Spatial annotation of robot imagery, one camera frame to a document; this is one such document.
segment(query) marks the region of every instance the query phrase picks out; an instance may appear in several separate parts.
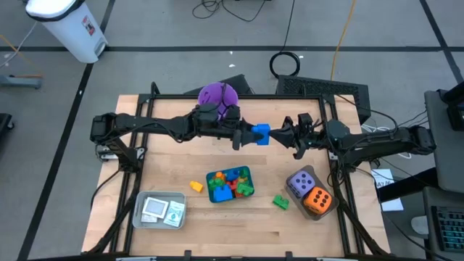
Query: gray floor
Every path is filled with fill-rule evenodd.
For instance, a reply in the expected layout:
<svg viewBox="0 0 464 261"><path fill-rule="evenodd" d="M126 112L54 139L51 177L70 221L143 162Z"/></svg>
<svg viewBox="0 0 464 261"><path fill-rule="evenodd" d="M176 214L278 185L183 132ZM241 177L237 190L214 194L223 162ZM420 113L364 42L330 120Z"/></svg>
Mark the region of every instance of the gray floor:
<svg viewBox="0 0 464 261"><path fill-rule="evenodd" d="M100 22L109 0L88 0ZM210 19L192 17L198 1L116 0L105 32L110 46L279 46L285 38L290 1L267 2L254 22L246 23L221 9ZM459 0L427 1L449 46L464 46ZM227 7L252 17L260 1L227 1ZM289 46L335 46L349 11L349 1L297 0L289 32ZM18 44L33 21L21 1L0 3L0 34ZM344 46L439 46L419 0L359 0ZM25 46L61 46L42 25ZM56 257L80 252L89 215L91 193L101 164L88 140L94 115L114 110L120 94L149 91L154 80L162 93L179 94L207 83L245 74L259 94L271 94L277 80L268 70L273 51L107 52L91 72L58 176L39 227L30 258ZM0 53L1 58L7 53ZM17 257L42 185L62 135L85 65L64 51L24 53L44 74L42 89L0 89L0 112L14 115L16 128L0 150L0 260ZM329 79L333 53L296 51L302 56L300 76ZM464 70L464 53L452 54ZM290 73L291 60L276 60L276 70ZM31 74L19 58L0 69L4 75ZM423 92L451 88L456 80L442 51L342 52L335 80L369 85L371 106L398 122L424 110ZM380 126L388 119L374 115ZM409 173L434 165L433 157L388 157ZM406 174L392 169L397 177ZM407 210L389 213L407 225L423 211L420 194L403 199ZM393 253L423 257L386 221Z"/></svg>

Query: foam dice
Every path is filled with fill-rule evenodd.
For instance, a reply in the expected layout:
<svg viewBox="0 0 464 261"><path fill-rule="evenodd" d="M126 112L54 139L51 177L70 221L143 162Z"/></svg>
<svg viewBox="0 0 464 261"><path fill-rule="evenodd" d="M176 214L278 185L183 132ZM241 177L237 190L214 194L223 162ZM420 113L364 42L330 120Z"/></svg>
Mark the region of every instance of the foam dice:
<svg viewBox="0 0 464 261"><path fill-rule="evenodd" d="M307 198L303 201L303 204L311 211L316 214L324 214L328 207L332 203L332 196L325 190L319 187L315 187Z"/></svg>
<svg viewBox="0 0 464 261"><path fill-rule="evenodd" d="M314 178L306 171L299 171L287 182L287 186L298 199L301 199L308 191L314 188L314 185Z"/></svg>

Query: yellow block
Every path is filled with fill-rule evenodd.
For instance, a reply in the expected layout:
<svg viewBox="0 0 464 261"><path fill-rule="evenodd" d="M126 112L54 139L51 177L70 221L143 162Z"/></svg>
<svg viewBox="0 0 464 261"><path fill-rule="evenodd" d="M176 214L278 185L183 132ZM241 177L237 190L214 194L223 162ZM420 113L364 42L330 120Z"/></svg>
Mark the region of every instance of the yellow block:
<svg viewBox="0 0 464 261"><path fill-rule="evenodd" d="M196 181L190 181L190 187L193 188L196 192L202 192L203 185Z"/></svg>

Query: card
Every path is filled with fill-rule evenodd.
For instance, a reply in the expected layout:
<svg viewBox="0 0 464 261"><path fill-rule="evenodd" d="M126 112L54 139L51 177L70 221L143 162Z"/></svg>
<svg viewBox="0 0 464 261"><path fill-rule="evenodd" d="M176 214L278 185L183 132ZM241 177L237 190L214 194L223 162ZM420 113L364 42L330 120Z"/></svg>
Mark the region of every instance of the card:
<svg viewBox="0 0 464 261"><path fill-rule="evenodd" d="M185 210L185 207L186 206L184 204L171 201L169 204L169 208L167 209L166 218L163 221L163 223L178 228L181 224L183 211Z"/></svg>
<svg viewBox="0 0 464 261"><path fill-rule="evenodd" d="M165 218L168 202L148 197L145 199L142 214L146 214L155 218Z"/></svg>
<svg viewBox="0 0 464 261"><path fill-rule="evenodd" d="M158 221L158 217L152 217L151 215L142 214L142 218L140 219L140 221L146 223L156 223Z"/></svg>

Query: purple dice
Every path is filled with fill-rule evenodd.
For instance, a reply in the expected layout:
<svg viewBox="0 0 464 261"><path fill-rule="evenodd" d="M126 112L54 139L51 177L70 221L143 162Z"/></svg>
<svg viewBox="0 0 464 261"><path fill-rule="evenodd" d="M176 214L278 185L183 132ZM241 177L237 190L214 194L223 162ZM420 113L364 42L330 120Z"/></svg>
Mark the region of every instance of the purple dice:
<svg viewBox="0 0 464 261"><path fill-rule="evenodd" d="M287 186L293 191L295 196L300 199L308 191L314 188L314 178L311 177L306 171L299 171L287 181Z"/></svg>

